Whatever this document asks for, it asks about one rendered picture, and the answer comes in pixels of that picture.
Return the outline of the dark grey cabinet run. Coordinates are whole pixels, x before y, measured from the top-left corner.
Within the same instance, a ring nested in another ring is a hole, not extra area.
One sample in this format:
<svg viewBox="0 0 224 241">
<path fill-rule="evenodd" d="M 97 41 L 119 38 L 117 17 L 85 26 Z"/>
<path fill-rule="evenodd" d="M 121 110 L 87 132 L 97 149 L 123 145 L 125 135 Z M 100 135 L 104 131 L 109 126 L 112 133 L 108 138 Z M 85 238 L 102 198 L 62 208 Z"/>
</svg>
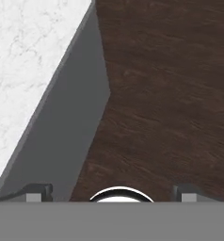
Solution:
<svg viewBox="0 0 224 241">
<path fill-rule="evenodd" d="M 109 99 L 96 2 L 60 61 L 0 177 L 0 197 L 28 184 L 51 184 L 68 201 Z"/>
</svg>

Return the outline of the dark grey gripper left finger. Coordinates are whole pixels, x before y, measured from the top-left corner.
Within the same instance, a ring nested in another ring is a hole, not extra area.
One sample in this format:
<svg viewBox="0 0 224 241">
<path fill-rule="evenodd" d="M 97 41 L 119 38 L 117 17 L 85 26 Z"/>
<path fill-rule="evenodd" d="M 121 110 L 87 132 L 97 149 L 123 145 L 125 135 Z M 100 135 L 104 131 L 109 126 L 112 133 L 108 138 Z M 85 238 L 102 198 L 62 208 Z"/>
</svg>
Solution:
<svg viewBox="0 0 224 241">
<path fill-rule="evenodd" d="M 2 201 L 15 202 L 47 202 L 53 200 L 52 184 L 29 184 L 22 189 L 0 197 Z"/>
</svg>

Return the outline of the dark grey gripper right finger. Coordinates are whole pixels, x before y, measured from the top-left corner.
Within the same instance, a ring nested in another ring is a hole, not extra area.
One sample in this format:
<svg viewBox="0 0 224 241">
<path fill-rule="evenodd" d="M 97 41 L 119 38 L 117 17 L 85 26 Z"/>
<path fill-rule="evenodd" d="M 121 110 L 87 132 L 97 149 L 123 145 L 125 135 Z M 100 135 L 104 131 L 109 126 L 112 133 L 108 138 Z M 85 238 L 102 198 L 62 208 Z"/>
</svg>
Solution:
<svg viewBox="0 0 224 241">
<path fill-rule="evenodd" d="M 200 189 L 192 184 L 180 184 L 172 187 L 171 199 L 177 202 L 216 201 L 216 198 L 205 195 Z"/>
</svg>

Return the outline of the white and black round thing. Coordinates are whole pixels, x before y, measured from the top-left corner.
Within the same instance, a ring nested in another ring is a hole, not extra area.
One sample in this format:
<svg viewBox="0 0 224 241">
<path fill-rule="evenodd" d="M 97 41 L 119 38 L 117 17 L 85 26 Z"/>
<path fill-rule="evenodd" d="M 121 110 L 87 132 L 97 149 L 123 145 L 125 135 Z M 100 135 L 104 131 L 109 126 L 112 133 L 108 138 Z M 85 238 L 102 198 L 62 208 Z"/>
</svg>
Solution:
<svg viewBox="0 0 224 241">
<path fill-rule="evenodd" d="M 98 191 L 90 199 L 92 202 L 153 202 L 145 193 L 128 186 L 111 186 Z"/>
</svg>

